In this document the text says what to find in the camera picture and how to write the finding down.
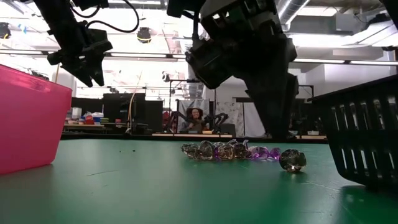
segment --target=green tabletop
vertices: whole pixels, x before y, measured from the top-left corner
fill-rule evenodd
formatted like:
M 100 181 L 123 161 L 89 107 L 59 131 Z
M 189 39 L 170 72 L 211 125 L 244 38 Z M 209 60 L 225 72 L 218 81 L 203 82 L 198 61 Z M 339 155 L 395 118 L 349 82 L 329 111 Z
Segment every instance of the green tabletop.
M 181 144 L 61 141 L 52 165 L 0 177 L 0 223 L 398 223 L 398 201 L 340 177 L 327 145 L 265 144 L 306 154 L 290 174 L 193 161 Z

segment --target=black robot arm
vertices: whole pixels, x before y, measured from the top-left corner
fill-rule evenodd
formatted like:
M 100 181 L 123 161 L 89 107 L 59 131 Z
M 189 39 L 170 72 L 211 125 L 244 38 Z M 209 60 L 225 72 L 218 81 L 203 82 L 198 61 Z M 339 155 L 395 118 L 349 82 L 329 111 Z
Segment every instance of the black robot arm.
M 88 29 L 87 22 L 77 22 L 66 0 L 34 0 L 42 17 L 50 27 L 48 33 L 54 35 L 60 50 L 49 54 L 51 65 L 62 64 L 62 68 L 77 77 L 88 87 L 93 79 L 104 85 L 102 60 L 105 52 L 112 49 L 105 30 Z M 89 7 L 108 7 L 107 0 L 74 0 L 81 10 Z
M 170 0 L 167 12 L 178 17 L 184 10 L 195 11 L 198 21 L 200 11 L 210 39 L 200 40 L 194 29 L 193 47 L 185 53 L 196 77 L 210 89 L 231 76 L 242 79 L 267 132 L 286 138 L 299 87 L 287 70 L 297 54 L 292 39 L 282 32 L 274 0 L 193 2 L 187 6 L 186 1 Z M 176 5 L 178 13 L 170 9 Z

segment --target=air duct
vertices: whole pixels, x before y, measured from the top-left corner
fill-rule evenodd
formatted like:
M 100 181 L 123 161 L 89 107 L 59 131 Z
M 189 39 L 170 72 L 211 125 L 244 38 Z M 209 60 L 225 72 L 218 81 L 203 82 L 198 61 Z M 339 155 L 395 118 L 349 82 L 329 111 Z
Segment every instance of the air duct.
M 284 32 L 289 31 L 292 20 L 309 2 L 310 0 L 279 0 L 277 2 L 276 8 Z

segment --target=pink plastic bin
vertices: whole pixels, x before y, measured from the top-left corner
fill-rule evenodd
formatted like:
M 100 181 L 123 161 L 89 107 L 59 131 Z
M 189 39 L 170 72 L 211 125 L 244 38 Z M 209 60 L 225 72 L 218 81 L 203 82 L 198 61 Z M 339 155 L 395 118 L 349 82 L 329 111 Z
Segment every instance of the pink plastic bin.
M 72 90 L 0 65 L 0 174 L 52 163 Z

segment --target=woman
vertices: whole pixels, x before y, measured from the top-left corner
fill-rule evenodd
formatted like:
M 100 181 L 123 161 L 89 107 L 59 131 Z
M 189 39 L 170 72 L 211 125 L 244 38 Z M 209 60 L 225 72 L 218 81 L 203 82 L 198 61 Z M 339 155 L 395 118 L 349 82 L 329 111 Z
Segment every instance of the woman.
M 199 108 L 189 108 L 187 110 L 187 117 L 191 121 L 186 121 L 182 123 L 181 131 L 202 131 L 207 130 L 206 123 L 201 119 L 203 116 L 203 110 Z

